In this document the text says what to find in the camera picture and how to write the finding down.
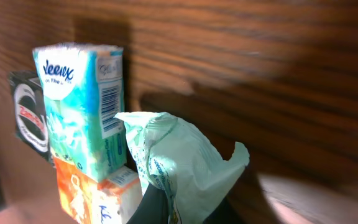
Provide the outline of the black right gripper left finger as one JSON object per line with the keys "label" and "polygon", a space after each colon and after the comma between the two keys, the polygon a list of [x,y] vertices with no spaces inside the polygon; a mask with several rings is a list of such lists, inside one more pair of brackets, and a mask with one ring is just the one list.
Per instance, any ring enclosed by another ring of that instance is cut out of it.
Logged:
{"label": "black right gripper left finger", "polygon": [[167,224],[168,217],[165,191],[149,184],[142,201],[127,224]]}

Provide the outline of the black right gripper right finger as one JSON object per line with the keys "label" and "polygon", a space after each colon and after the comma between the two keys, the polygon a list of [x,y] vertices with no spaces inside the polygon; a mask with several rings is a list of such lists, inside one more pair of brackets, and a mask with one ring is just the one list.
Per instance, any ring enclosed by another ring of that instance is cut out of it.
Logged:
{"label": "black right gripper right finger", "polygon": [[244,224],[244,221],[225,197],[203,224]]}

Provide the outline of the orange tissue pack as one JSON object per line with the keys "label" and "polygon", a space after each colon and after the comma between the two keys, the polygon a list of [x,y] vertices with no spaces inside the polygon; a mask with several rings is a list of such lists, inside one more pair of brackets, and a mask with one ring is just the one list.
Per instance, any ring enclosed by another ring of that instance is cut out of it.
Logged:
{"label": "orange tissue pack", "polygon": [[79,224],[127,223],[142,200],[139,176],[126,166],[96,182],[71,163],[54,163],[62,209]]}

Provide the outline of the light blue wipes pack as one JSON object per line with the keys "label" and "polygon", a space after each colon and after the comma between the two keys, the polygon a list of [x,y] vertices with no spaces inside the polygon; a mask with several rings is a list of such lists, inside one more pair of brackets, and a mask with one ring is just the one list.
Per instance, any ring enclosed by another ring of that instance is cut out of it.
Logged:
{"label": "light blue wipes pack", "polygon": [[163,190],[169,223],[202,223],[237,182],[249,164],[245,145],[236,142],[224,160],[194,125],[170,113],[121,112],[129,151],[142,190]]}

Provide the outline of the teal tissue pack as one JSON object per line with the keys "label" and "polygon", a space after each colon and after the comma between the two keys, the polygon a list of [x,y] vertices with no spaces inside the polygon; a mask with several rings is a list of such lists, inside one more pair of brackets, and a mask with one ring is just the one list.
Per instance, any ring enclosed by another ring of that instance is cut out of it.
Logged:
{"label": "teal tissue pack", "polygon": [[36,47],[54,157],[100,182],[126,163],[123,48],[59,43]]}

